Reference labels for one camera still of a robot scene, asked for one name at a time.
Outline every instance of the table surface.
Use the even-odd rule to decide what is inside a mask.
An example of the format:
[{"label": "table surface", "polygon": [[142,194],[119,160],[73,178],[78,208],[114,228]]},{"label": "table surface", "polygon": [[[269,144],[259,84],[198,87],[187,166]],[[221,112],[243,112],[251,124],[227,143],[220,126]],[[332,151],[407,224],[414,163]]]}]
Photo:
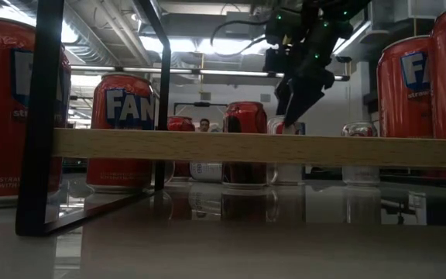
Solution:
[{"label": "table surface", "polygon": [[[70,185],[61,215],[122,197]],[[14,216],[0,209],[0,278],[446,277],[446,188],[169,183],[46,238],[16,236]]]}]

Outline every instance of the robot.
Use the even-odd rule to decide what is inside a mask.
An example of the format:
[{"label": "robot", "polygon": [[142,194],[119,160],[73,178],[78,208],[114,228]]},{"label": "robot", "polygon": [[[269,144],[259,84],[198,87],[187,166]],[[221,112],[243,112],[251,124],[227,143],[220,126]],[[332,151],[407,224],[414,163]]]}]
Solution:
[{"label": "robot", "polygon": [[266,51],[264,71],[283,72],[275,90],[277,115],[285,115],[285,126],[296,122],[323,98],[335,76],[325,68],[331,62],[339,38],[349,39],[349,20],[371,0],[304,0],[300,12],[273,10],[266,24],[266,41],[279,48]]}]

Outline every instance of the wooden beam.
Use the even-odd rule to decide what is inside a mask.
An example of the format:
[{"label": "wooden beam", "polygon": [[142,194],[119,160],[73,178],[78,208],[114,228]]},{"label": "wooden beam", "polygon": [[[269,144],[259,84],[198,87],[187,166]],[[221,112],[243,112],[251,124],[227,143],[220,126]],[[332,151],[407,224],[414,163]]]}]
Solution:
[{"label": "wooden beam", "polygon": [[54,156],[446,167],[446,139],[55,129]]}]

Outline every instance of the pipe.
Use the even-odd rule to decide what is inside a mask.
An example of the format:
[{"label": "pipe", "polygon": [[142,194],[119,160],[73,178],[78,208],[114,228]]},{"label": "pipe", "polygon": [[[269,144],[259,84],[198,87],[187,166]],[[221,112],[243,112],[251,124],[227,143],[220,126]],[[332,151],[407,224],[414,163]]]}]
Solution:
[{"label": "pipe", "polygon": [[116,35],[120,38],[120,40],[125,44],[125,46],[130,50],[130,52],[133,54],[134,57],[136,57],[137,60],[142,61],[144,63],[147,63],[147,60],[142,57],[142,55],[137,51],[137,49],[132,45],[129,39],[125,37],[123,32],[120,30],[120,28],[116,25],[115,20],[109,15],[108,11],[106,11],[106,8],[101,4],[101,0],[92,0],[92,3],[98,8],[99,11],[101,11],[105,15],[106,21],[109,23],[109,25],[113,28]]},{"label": "pipe", "polygon": [[[93,51],[91,59],[86,59],[86,63],[96,60],[96,63],[103,65],[119,65],[120,60],[103,44],[101,39],[92,31],[91,27],[75,12],[75,10],[65,1],[63,17],[65,22],[70,22],[70,27],[81,35],[80,41],[84,41],[89,45],[85,49]],[[82,53],[84,48],[77,49],[78,53]]]},{"label": "pipe", "polygon": [[149,59],[147,50],[142,45],[139,37],[137,35],[134,35],[131,30],[131,26],[123,19],[123,16],[120,15],[118,9],[115,7],[115,5],[113,5],[112,0],[103,0],[103,5],[108,10],[108,12],[110,12],[110,14],[115,17],[116,21],[120,23],[120,26],[122,26],[123,31],[125,31],[127,37],[132,41],[134,47],[139,51],[140,55],[145,58],[146,65],[150,66],[151,60]]},{"label": "pipe", "polygon": [[[69,51],[82,59],[86,64],[119,65],[118,58],[75,12],[69,5],[69,1],[65,1],[63,20],[79,35],[78,43],[84,44],[81,47],[71,47]],[[5,5],[10,5],[17,12],[26,14],[32,19],[36,18],[37,0],[4,0],[4,3]]]},{"label": "pipe", "polygon": [[[85,71],[83,74],[96,74],[97,72],[113,72],[124,71],[127,73],[150,73],[159,74],[161,68],[155,67],[102,67],[102,66],[82,66],[72,65],[73,71]],[[224,75],[234,77],[254,77],[254,78],[283,78],[283,73],[266,73],[256,71],[221,71],[221,70],[207,70],[207,69],[170,69],[171,74],[207,74],[207,75]],[[335,75],[335,81],[350,81],[348,75]]]}]

